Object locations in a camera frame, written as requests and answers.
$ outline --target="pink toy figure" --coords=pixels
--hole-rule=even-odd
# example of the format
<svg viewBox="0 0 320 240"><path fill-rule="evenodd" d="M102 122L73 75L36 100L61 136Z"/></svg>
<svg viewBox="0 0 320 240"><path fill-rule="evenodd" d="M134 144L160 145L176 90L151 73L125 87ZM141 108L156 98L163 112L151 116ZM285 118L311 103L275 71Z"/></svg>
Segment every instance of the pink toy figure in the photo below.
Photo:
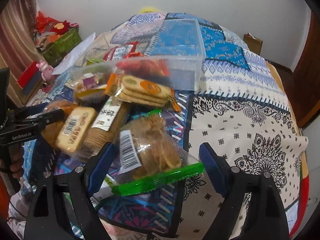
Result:
<svg viewBox="0 0 320 240"><path fill-rule="evenodd" d="M41 71L41 76L44 82L49 82L54 78L54 76L52 76L53 67L45 60L40 60L36 66Z"/></svg>

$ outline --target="silver bolt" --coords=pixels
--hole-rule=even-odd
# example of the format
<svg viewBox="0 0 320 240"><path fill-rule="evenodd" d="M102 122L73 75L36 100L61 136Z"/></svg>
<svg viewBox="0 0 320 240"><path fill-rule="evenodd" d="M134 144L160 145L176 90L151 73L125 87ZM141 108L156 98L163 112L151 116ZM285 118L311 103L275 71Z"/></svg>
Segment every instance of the silver bolt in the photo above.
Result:
<svg viewBox="0 0 320 240"><path fill-rule="evenodd" d="M50 175L51 175L51 172L50 172L50 171L45 171L45 172L43 173L43 176L44 176L45 178L50 177Z"/></svg>
<svg viewBox="0 0 320 240"><path fill-rule="evenodd" d="M81 171L83 171L83 167L82 166L78 166L75 168L75 172L76 173L80 173Z"/></svg>
<svg viewBox="0 0 320 240"><path fill-rule="evenodd" d="M233 173L239 173L239 172L240 172L240 169L239 169L237 166L232 166L232 167L231 167L231 171L232 171Z"/></svg>
<svg viewBox="0 0 320 240"><path fill-rule="evenodd" d="M270 174L270 172L265 171L265 172L263 173L263 176L265 176L266 178L270 178L270 177L271 177L271 174Z"/></svg>

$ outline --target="human hand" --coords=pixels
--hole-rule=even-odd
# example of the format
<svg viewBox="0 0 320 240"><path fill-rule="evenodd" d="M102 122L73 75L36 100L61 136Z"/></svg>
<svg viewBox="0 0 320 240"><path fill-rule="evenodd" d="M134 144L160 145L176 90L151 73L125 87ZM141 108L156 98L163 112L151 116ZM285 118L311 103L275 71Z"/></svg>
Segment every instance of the human hand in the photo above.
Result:
<svg viewBox="0 0 320 240"><path fill-rule="evenodd" d="M22 168L23 164L23 154L24 148L22 145L19 145L18 149L12 154L12 164L10 165L10 170L13 172L12 176L16 179L19 179L23 176L24 170Z"/></svg>

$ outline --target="curtain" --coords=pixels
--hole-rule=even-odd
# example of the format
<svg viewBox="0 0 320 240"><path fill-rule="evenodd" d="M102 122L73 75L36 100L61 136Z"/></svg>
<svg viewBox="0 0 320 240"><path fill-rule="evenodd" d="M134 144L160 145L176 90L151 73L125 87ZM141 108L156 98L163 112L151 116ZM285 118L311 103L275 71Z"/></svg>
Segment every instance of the curtain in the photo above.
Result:
<svg viewBox="0 0 320 240"><path fill-rule="evenodd" d="M36 0L10 0L0 14L0 68L10 68L7 95L18 107L29 95L16 82L31 62L42 59L32 40L35 25Z"/></svg>

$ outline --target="round orange sticker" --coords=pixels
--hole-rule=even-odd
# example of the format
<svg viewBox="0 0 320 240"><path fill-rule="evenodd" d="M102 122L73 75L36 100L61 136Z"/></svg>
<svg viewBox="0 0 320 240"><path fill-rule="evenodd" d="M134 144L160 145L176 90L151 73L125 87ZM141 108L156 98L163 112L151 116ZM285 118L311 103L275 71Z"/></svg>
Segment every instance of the round orange sticker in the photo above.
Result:
<svg viewBox="0 0 320 240"><path fill-rule="evenodd" d="M161 88L157 84L151 81L148 81L148 80L141 81L140 85L150 94L157 95L161 92Z"/></svg>

